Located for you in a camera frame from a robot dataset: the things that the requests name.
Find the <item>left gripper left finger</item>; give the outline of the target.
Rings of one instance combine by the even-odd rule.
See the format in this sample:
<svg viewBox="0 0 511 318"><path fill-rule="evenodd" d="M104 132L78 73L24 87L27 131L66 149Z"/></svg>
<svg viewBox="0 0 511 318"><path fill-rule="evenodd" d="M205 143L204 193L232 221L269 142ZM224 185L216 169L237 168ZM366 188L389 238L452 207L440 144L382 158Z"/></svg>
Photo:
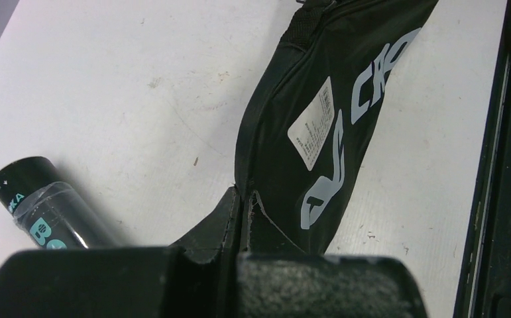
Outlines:
<svg viewBox="0 0 511 318"><path fill-rule="evenodd" d="M230 317L241 200L170 246L27 250L0 267L0 317Z"/></svg>

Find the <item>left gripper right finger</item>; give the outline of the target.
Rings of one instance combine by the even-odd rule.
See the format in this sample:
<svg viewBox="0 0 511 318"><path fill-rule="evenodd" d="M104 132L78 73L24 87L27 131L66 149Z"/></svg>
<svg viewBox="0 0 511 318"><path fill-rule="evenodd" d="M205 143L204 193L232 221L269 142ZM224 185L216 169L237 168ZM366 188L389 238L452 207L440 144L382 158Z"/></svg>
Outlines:
<svg viewBox="0 0 511 318"><path fill-rule="evenodd" d="M258 253L249 246L260 204L237 196L238 317L427 317L418 284L401 261L371 255Z"/></svg>

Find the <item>black shuttlecock tube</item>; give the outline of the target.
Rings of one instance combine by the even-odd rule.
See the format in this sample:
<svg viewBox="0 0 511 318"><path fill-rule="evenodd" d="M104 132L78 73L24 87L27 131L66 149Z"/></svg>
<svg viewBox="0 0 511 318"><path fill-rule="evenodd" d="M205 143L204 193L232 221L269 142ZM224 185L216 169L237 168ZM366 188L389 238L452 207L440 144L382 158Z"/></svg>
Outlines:
<svg viewBox="0 0 511 318"><path fill-rule="evenodd" d="M113 248L117 237L49 159L23 158L0 170L0 202L45 249Z"/></svg>

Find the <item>black racket bag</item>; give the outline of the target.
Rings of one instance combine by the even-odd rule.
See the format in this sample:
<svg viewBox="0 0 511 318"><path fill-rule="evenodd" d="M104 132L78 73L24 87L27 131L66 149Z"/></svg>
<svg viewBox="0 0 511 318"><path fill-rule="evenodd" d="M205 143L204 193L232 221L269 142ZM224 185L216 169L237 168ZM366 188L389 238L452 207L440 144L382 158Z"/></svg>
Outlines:
<svg viewBox="0 0 511 318"><path fill-rule="evenodd" d="M322 254L335 236L388 77L435 1L301 1L245 109L235 153L240 246Z"/></svg>

